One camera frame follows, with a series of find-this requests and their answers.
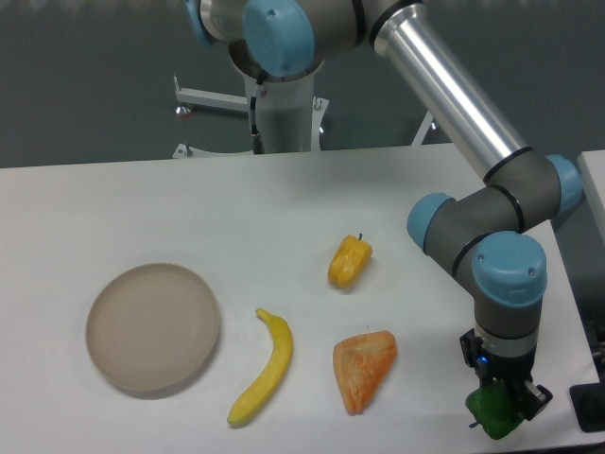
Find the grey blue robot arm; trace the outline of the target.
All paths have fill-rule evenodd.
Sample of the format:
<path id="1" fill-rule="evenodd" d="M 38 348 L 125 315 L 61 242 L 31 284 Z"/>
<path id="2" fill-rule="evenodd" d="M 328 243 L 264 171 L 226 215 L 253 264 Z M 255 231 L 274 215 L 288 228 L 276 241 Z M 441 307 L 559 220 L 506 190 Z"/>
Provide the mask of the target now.
<path id="1" fill-rule="evenodd" d="M 418 247 L 473 297 L 475 327 L 460 340 L 479 380 L 471 410 L 531 420 L 551 400 L 533 368 L 547 285 L 542 246 L 528 230 L 573 208 L 577 168 L 537 154 L 481 92 L 428 23 L 420 1 L 189 1 L 202 44 L 225 43 L 249 78 L 247 114 L 256 154 L 308 151 L 312 100 L 291 83 L 361 44 L 388 59 L 482 179 L 455 200 L 420 199 L 406 223 Z"/>

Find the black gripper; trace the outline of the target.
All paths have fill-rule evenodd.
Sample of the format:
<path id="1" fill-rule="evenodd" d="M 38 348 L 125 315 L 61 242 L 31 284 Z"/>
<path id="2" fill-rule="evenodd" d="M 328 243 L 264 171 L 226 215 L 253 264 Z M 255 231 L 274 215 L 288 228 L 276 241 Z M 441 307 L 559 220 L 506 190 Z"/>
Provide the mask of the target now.
<path id="1" fill-rule="evenodd" d="M 552 392 L 534 384 L 531 376 L 536 348 L 516 357 L 504 357 L 488 351 L 485 341 L 470 329 L 459 338 L 465 364 L 475 371 L 479 387 L 495 380 L 505 382 L 512 414 L 517 419 L 533 420 L 553 398 Z"/>

